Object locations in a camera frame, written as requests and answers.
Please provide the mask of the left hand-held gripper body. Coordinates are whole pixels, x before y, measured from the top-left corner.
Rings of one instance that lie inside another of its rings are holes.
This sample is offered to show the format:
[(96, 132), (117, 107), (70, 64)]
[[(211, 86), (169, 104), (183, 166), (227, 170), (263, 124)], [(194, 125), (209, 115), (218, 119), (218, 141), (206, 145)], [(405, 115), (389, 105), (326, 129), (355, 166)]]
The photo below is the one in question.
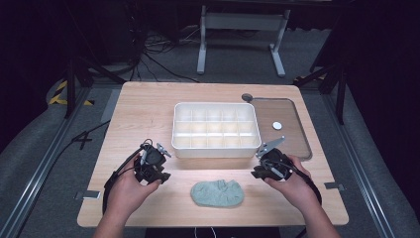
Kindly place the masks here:
[(154, 146), (151, 139), (146, 139), (140, 149), (142, 153), (134, 161), (135, 177), (138, 182), (145, 180), (152, 183), (158, 180), (160, 173), (164, 173), (163, 164), (171, 154), (161, 144)]

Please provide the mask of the black tripod stand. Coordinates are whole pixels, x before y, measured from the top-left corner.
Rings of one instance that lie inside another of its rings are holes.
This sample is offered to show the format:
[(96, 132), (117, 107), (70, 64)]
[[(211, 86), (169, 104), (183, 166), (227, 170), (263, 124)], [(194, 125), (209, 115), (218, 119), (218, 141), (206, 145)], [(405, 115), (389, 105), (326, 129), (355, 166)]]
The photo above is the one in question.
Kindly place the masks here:
[(68, 119), (76, 107), (76, 89), (75, 81), (78, 80), (82, 87), (91, 87), (93, 85), (93, 77), (91, 76), (90, 68), (93, 68), (98, 73), (111, 79), (118, 84), (124, 84), (125, 79), (111, 72), (100, 64), (97, 64), (89, 59), (76, 57), (72, 58), (66, 68), (67, 81), (67, 105), (65, 119)]
[(293, 80), (292, 84), (301, 87), (321, 77), (324, 77), (318, 86), (318, 91), (321, 94), (330, 94), (334, 88), (337, 88), (335, 114), (338, 122), (343, 125), (347, 74), (345, 73), (345, 68), (341, 64), (331, 64), (322, 67), (309, 75), (298, 76)]

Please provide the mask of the white divided storage box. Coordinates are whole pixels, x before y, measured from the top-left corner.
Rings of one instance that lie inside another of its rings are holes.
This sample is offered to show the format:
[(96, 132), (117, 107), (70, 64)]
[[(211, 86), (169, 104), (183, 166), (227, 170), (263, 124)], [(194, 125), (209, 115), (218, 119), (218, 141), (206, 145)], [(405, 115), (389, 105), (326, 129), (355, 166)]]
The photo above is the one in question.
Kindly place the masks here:
[(255, 107), (249, 103), (177, 103), (171, 144), (180, 159), (251, 158), (262, 144)]

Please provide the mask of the black tape cross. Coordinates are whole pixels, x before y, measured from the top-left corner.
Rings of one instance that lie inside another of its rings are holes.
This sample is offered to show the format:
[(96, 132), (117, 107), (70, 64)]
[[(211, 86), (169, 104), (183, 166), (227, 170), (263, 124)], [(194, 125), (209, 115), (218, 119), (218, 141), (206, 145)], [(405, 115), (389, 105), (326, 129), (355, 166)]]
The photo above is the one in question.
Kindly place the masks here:
[(85, 147), (85, 144), (87, 142), (91, 142), (92, 139), (89, 137), (89, 133), (87, 131), (84, 131), (82, 133), (80, 133), (79, 135), (75, 136), (74, 138), (71, 139), (72, 143), (79, 143), (79, 149), (83, 150)]

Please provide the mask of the white metal stand frame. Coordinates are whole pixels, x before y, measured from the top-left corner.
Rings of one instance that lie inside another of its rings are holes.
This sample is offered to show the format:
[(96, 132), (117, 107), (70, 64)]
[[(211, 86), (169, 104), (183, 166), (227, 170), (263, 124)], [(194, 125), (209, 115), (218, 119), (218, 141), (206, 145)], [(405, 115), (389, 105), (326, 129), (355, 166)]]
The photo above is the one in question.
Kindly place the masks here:
[(200, 48), (196, 71), (205, 72), (206, 64), (206, 32), (208, 30), (249, 30), (276, 32), (276, 40), (268, 46), (271, 58), (279, 77), (285, 77), (285, 69), (279, 53), (280, 44), (289, 20), (290, 11), (285, 10), (279, 15), (246, 14), (246, 13), (214, 13), (207, 7), (201, 7), (200, 18)]

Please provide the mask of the person's left hand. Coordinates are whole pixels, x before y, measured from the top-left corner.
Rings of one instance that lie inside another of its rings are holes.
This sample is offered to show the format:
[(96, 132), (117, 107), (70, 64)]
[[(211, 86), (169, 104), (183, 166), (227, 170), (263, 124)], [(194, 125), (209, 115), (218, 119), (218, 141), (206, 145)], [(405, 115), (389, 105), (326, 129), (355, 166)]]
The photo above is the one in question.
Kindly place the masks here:
[(134, 160), (130, 159), (111, 188), (108, 196), (105, 216), (111, 218), (128, 219), (160, 186), (160, 180), (143, 185), (135, 177)]

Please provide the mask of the person's right hand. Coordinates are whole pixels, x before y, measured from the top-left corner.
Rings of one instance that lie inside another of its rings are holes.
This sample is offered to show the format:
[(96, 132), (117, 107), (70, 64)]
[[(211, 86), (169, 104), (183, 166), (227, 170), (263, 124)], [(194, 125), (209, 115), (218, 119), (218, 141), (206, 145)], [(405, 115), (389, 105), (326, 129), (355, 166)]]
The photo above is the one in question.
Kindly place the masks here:
[(264, 182), (281, 192), (304, 216), (314, 213), (319, 207), (319, 202), (312, 188), (297, 173), (293, 173), (286, 181), (266, 178)]

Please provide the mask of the yellow black floor tape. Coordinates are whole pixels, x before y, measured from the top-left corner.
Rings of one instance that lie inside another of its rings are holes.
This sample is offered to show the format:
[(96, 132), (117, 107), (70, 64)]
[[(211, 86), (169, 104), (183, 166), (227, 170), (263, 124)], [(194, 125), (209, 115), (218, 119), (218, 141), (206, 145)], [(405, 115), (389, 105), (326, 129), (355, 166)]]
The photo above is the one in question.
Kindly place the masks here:
[(61, 95), (66, 88), (67, 88), (67, 81), (64, 79), (59, 83), (55, 92), (53, 93), (52, 98), (50, 99), (50, 104), (66, 105), (67, 100), (61, 98)]

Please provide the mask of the green sock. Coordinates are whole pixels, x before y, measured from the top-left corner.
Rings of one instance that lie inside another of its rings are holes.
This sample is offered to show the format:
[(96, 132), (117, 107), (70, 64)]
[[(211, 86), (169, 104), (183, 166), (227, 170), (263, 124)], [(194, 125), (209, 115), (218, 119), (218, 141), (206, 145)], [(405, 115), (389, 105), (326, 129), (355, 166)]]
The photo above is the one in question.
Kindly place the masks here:
[(190, 190), (192, 200), (199, 206), (233, 207), (241, 204), (245, 194), (235, 180), (200, 181)]

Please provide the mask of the clear plastic lid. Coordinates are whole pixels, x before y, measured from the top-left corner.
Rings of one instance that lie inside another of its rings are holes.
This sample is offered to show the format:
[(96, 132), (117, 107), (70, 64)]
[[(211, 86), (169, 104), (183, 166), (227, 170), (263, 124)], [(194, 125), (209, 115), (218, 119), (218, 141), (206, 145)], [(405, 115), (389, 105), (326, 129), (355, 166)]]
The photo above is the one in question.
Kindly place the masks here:
[[(284, 154), (294, 155), (301, 161), (308, 161), (312, 158), (312, 150), (292, 100), (256, 97), (251, 101), (251, 104), (255, 107), (264, 143), (284, 136), (285, 141), (278, 146)], [(281, 130), (272, 128), (272, 123), (275, 121), (282, 124)]]

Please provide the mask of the metal floor rail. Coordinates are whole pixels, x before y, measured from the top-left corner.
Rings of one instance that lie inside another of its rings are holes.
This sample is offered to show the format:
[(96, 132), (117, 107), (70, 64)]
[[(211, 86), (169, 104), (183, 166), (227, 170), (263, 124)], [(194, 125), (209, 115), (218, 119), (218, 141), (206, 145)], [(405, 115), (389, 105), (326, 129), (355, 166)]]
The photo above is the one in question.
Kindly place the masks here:
[(368, 179), (368, 175), (363, 168), (351, 138), (345, 126), (337, 119), (333, 99), (329, 95), (322, 95), (322, 100), (327, 108), (328, 114), (333, 120), (333, 125), (338, 131), (339, 138), (344, 144), (351, 171), (355, 177), (380, 238), (395, 238), (395, 234), (382, 209), (382, 206), (380, 205), (380, 202), (378, 201), (376, 192)]
[(39, 197), (41, 190), (58, 158), (59, 149), (63, 144), (64, 138), (74, 121), (76, 114), (83, 106), (84, 100), (89, 95), (91, 89), (82, 87), (79, 94), (75, 97), (72, 104), (72, 112), (67, 119), (63, 119), (50, 143), (46, 153), (39, 165), (27, 182), (23, 193), (17, 201), (14, 209), (0, 230), (0, 238), (17, 238), (25, 225), (30, 213)]

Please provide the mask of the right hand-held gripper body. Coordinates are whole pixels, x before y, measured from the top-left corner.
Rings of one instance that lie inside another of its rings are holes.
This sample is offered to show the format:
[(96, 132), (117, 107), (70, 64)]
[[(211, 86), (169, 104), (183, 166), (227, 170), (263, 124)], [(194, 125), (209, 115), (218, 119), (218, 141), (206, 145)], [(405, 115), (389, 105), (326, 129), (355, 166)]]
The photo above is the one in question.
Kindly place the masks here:
[(264, 168), (264, 179), (271, 178), (278, 181), (289, 179), (293, 172), (292, 161), (277, 147), (285, 141), (281, 136), (273, 141), (263, 143), (256, 153), (258, 166)]

